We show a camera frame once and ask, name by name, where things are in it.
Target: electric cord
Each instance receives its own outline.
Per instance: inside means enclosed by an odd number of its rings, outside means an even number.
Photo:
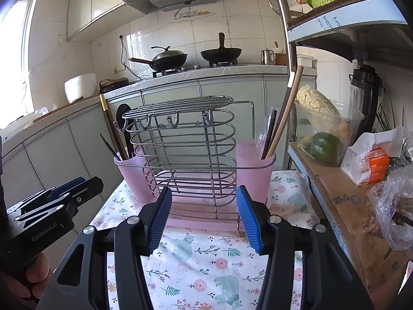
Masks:
[[[125,45],[123,44],[123,36],[120,35],[119,38],[121,39],[121,43],[122,43],[121,64],[122,64],[125,68],[127,68],[127,69],[131,72],[131,74],[133,74],[135,77],[139,78],[139,80],[142,80],[141,77],[139,77],[138,75],[136,75],[125,63],[123,63],[123,49],[126,50],[126,48],[125,48]]]

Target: elephant print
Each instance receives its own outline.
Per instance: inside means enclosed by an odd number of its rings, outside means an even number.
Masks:
[[[218,304],[228,303],[232,310],[241,306],[239,283],[234,275],[220,276],[214,279],[216,286],[221,286],[222,294],[215,296]]]
[[[184,239],[174,239],[174,243],[178,245],[173,251],[173,255],[175,258],[181,259],[183,261],[188,261],[189,258],[192,256],[192,248],[191,244],[194,240],[194,237],[187,234]]]
[[[294,206],[294,213],[308,213],[307,202],[299,193],[292,195],[287,201]]]

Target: black wok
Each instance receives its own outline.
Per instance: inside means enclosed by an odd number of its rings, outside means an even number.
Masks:
[[[180,68],[186,62],[187,54],[176,55],[158,58],[154,61],[147,61],[146,59],[140,58],[129,58],[130,61],[142,64],[148,64],[153,70],[157,72],[170,70],[172,68]]]
[[[211,63],[226,63],[233,61],[241,55],[239,48],[224,47],[225,34],[219,33],[219,48],[201,51],[201,56]]]

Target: stainless steel kettle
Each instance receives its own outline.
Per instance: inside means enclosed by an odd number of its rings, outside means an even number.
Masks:
[[[275,53],[266,48],[261,51],[261,65],[275,65]]]

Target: mesh strainer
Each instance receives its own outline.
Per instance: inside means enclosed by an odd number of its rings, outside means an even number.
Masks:
[[[271,8],[276,12],[277,15],[281,15],[280,5],[278,0],[269,0]],[[288,7],[290,8],[291,18],[297,18],[303,15],[303,7],[298,3],[297,0],[287,0]]]

